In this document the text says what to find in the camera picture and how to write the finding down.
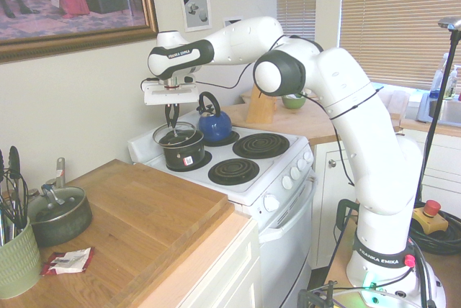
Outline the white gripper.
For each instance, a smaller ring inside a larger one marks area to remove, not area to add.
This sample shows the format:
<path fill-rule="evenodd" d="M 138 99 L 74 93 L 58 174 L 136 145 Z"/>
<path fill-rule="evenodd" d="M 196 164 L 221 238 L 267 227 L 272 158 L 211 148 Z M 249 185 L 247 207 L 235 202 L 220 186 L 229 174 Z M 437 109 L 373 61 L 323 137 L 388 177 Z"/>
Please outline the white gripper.
<path fill-rule="evenodd" d="M 144 91 L 145 105 L 165 104 L 164 112 L 168 127 L 176 128 L 179 104 L 195 103 L 199 99 L 196 86 L 166 89 L 164 86 L 147 86 Z"/>

